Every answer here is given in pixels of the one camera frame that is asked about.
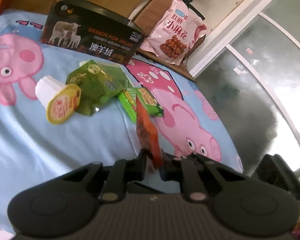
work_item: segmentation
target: brown snack image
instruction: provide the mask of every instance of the brown snack image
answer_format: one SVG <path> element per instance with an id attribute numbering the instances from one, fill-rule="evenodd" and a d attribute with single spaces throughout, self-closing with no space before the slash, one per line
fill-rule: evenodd
<path id="1" fill-rule="evenodd" d="M 160 45 L 160 49 L 168 56 L 176 59 L 179 55 L 185 52 L 186 44 L 183 44 L 176 35 L 171 39 L 166 40 L 166 43 Z"/>

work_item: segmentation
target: white plastic cup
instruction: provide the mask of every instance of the white plastic cup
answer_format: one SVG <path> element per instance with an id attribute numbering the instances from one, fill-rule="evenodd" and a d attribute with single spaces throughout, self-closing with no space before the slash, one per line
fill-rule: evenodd
<path id="1" fill-rule="evenodd" d="M 49 102 L 66 87 L 51 76 L 44 76 L 35 86 L 35 95 L 47 110 Z"/>

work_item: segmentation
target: orange snack packet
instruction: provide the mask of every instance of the orange snack packet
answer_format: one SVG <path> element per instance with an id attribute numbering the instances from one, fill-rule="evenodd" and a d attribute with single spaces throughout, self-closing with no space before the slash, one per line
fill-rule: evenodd
<path id="1" fill-rule="evenodd" d="M 154 124 L 151 122 L 147 110 L 137 97 L 136 100 L 136 113 L 137 113 L 137 135 L 141 147 L 151 152 L 154 166 L 162 166 L 162 152 L 159 146 L 158 131 Z"/>

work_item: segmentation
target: pig eye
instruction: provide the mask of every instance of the pig eye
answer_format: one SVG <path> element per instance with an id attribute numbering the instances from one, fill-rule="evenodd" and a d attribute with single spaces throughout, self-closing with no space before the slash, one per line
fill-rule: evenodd
<path id="1" fill-rule="evenodd" d="M 188 139 L 187 143 L 188 143 L 188 146 L 190 147 L 190 149 L 194 151 L 195 150 L 195 145 L 194 145 L 193 141 Z"/>
<path id="2" fill-rule="evenodd" d="M 8 76 L 10 76 L 11 74 L 12 74 L 11 68 L 9 68 L 9 67 L 3 67 L 3 68 L 1 69 L 1 75 L 2 75 L 3 77 L 8 77 Z"/>
<path id="3" fill-rule="evenodd" d="M 200 154 L 206 157 L 208 156 L 207 149 L 203 145 L 200 147 Z"/>

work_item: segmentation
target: round joint cover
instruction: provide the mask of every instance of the round joint cover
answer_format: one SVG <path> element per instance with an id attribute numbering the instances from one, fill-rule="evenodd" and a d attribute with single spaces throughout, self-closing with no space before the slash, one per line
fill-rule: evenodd
<path id="1" fill-rule="evenodd" d="M 92 219 L 95 209 L 95 201 L 85 191 L 42 193 L 30 189 L 11 200 L 8 217 L 20 234 L 51 238 L 79 230 Z"/>
<path id="2" fill-rule="evenodd" d="M 261 191 L 244 181 L 235 183 L 239 187 L 226 187 L 212 203 L 213 215 L 224 226 L 254 237 L 278 236 L 295 226 L 299 208 L 293 195 L 274 186 Z"/>

